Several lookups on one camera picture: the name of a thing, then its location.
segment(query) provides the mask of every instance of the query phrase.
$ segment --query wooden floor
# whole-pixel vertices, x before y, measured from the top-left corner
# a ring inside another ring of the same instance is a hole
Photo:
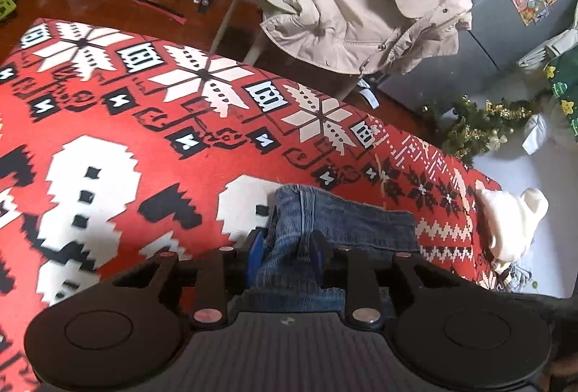
[[[185,25],[169,16],[131,0],[19,0],[17,15],[0,27],[0,60],[17,44],[36,18],[63,19],[152,35],[179,44],[208,50],[232,0],[216,0],[207,14],[199,14],[193,0],[161,0],[186,15]],[[217,53],[241,61],[258,32],[261,12],[250,0],[238,6]],[[324,91],[336,74],[296,60],[273,45],[261,55],[256,66],[271,73]],[[371,110],[365,100],[352,93],[346,102],[379,117],[385,123],[427,139],[422,124],[408,110],[381,95],[381,106]]]

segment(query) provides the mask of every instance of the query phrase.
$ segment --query gray refrigerator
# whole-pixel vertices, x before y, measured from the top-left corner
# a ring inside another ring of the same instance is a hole
[[[409,109],[434,101],[447,110],[452,100],[490,88],[519,58],[568,29],[578,0],[472,1],[473,27],[460,32],[456,55],[424,59],[380,89]]]

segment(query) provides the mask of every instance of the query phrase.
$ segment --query beige jacket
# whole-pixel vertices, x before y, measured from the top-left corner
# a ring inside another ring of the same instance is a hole
[[[407,73],[422,58],[454,55],[471,29],[472,0],[283,0],[297,14],[261,27],[289,55],[343,74]]]

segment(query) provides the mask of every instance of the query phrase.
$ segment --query round black disc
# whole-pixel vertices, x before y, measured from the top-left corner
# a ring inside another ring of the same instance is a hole
[[[162,370],[181,345],[178,317],[143,290],[83,293],[40,313],[24,346],[35,373],[67,390],[123,388]]]
[[[418,297],[400,317],[394,342],[420,375],[456,390],[519,384],[544,366],[551,347],[550,330],[538,315],[464,288]]]

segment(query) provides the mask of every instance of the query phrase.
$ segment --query denim jeans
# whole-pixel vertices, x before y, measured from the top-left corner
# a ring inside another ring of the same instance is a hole
[[[321,231],[331,245],[357,247],[370,258],[391,261],[396,252],[419,253],[415,220],[406,211],[385,211],[303,185],[285,185],[275,197],[263,264],[254,287],[233,300],[231,320],[240,310],[343,311],[345,292],[321,289],[315,281],[309,262],[309,237],[314,230]],[[394,316],[387,289],[381,294],[383,314]]]

